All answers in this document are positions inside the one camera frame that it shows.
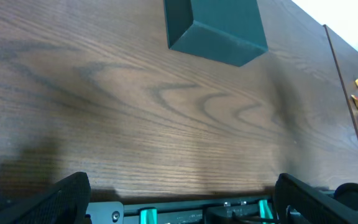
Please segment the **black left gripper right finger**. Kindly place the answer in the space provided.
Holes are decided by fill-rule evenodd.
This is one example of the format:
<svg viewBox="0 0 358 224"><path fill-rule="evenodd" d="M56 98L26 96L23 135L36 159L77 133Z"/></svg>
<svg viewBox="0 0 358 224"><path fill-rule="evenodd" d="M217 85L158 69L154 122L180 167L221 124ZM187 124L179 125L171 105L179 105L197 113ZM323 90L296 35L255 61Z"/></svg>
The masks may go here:
<svg viewBox="0 0 358 224"><path fill-rule="evenodd" d="M334 192L320 191L290 174L280 174L273 197L280 223L358 224L358 212L335 200Z"/></svg>

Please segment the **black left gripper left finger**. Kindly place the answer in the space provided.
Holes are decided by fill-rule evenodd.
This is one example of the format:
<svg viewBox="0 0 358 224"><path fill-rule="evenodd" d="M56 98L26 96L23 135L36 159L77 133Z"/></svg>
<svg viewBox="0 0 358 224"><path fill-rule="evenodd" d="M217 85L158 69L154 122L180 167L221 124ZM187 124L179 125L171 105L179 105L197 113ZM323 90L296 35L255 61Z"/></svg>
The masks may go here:
<svg viewBox="0 0 358 224"><path fill-rule="evenodd" d="M90 194L87 173L75 172L44 193L1 210L0 224L83 223Z"/></svg>

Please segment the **dark green box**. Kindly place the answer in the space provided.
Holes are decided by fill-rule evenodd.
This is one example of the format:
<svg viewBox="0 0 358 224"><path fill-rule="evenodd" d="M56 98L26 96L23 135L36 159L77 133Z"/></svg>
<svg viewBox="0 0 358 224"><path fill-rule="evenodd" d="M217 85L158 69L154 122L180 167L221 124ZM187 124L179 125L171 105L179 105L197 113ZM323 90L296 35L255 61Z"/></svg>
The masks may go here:
<svg viewBox="0 0 358 224"><path fill-rule="evenodd" d="M164 0L168 48L241 67L268 51L257 0Z"/></svg>

